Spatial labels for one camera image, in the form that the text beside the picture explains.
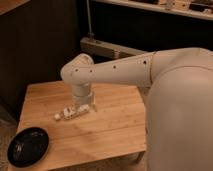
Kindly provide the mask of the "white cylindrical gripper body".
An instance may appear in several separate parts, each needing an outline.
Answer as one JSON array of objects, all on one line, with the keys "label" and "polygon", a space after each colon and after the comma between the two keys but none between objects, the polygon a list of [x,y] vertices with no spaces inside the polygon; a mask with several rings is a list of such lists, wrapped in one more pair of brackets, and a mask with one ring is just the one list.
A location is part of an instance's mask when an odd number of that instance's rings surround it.
[{"label": "white cylindrical gripper body", "polygon": [[82,105],[91,105],[94,102],[94,92],[92,91],[91,84],[81,84],[72,86],[72,99],[73,103],[80,107]]}]

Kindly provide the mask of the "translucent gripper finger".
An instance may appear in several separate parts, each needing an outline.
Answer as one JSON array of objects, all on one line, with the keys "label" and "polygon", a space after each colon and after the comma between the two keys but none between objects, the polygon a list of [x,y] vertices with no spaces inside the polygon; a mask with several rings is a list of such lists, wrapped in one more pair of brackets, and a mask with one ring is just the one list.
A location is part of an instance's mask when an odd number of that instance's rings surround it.
[{"label": "translucent gripper finger", "polygon": [[95,104],[95,103],[92,103],[92,104],[91,104],[91,108],[92,108],[92,110],[94,110],[95,112],[97,112],[97,107],[96,107],[96,104]]}]

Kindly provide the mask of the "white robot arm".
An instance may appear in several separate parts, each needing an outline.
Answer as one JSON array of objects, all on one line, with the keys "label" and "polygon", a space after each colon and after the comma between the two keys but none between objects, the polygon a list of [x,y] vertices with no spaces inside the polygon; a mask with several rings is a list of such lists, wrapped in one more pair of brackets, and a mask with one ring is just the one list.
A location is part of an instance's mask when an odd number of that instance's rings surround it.
[{"label": "white robot arm", "polygon": [[213,171],[213,51],[181,48],[96,64],[80,54],[61,69],[77,105],[93,83],[148,90],[147,171]]}]

